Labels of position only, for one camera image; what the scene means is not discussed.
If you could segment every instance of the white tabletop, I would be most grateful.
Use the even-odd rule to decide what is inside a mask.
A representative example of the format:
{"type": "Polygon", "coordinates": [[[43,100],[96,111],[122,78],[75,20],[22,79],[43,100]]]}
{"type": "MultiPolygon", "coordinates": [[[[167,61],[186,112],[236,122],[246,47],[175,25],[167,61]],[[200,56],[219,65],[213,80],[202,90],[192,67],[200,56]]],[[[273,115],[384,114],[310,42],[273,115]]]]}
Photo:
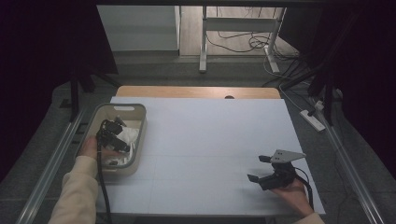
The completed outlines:
{"type": "MultiPolygon", "coordinates": [[[[247,177],[273,173],[259,155],[272,156],[277,149],[302,152],[284,100],[113,97],[111,103],[142,104],[148,121],[136,173],[105,176],[112,213],[292,214],[275,194],[247,177]]],[[[315,210],[324,214],[305,159],[293,165],[308,174],[315,210]]],[[[105,211],[101,192],[97,209],[105,211]]]]}

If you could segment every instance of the power strip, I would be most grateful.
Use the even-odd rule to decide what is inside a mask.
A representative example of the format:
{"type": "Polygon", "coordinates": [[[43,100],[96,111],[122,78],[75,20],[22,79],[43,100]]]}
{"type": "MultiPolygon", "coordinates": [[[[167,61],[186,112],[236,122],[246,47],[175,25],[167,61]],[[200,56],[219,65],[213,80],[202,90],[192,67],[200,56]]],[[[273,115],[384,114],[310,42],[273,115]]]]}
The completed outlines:
{"type": "Polygon", "coordinates": [[[303,116],[303,118],[308,121],[308,123],[310,123],[312,127],[314,127],[318,132],[325,130],[325,127],[320,123],[320,121],[317,120],[317,118],[314,116],[308,116],[307,110],[301,111],[300,115],[303,116]]]}

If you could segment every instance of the robotic hand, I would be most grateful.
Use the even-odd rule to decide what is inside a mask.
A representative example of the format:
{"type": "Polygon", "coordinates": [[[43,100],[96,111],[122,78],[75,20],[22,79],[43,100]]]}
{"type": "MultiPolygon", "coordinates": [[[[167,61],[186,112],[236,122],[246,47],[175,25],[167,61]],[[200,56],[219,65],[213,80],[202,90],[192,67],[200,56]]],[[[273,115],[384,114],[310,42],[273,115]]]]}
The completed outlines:
{"type": "Polygon", "coordinates": [[[259,160],[261,162],[267,162],[272,164],[272,166],[274,167],[274,173],[272,175],[268,175],[262,178],[258,178],[255,175],[247,175],[247,177],[250,182],[258,183],[260,187],[262,187],[262,190],[285,188],[293,182],[294,178],[297,178],[305,184],[308,191],[309,204],[312,208],[314,208],[311,186],[308,182],[306,182],[304,179],[296,174],[295,168],[291,164],[292,161],[299,160],[301,158],[304,158],[305,156],[306,155],[304,153],[290,152],[278,149],[272,157],[259,156],[259,160]]]}

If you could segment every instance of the beige sleeve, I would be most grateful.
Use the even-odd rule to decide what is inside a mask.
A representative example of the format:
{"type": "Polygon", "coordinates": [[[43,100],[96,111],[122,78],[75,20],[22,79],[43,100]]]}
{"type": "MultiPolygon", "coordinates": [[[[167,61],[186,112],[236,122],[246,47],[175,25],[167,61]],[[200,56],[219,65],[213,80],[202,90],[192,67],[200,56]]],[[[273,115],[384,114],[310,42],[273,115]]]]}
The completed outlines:
{"type": "Polygon", "coordinates": [[[324,222],[318,213],[313,213],[297,222],[294,222],[294,224],[324,224],[324,222]]]}
{"type": "Polygon", "coordinates": [[[49,223],[95,223],[98,184],[96,160],[78,156],[70,173],[64,175],[61,197],[49,223]]]}

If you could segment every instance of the person's hand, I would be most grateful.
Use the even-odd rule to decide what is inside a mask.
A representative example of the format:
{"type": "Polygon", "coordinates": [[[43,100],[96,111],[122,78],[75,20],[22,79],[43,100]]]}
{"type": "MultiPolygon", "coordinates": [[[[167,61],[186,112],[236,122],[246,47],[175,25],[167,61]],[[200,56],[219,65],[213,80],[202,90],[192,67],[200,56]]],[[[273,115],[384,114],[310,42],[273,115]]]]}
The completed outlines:
{"type": "Polygon", "coordinates": [[[300,180],[294,179],[287,187],[271,189],[271,191],[285,200],[302,217],[314,213],[306,198],[304,184],[300,180]]]}
{"type": "MultiPolygon", "coordinates": [[[[82,145],[82,148],[79,150],[79,156],[87,156],[93,159],[97,159],[97,141],[95,136],[89,136],[82,145]]],[[[120,153],[116,151],[111,151],[105,148],[102,148],[102,157],[108,156],[119,156],[120,153]]]]}

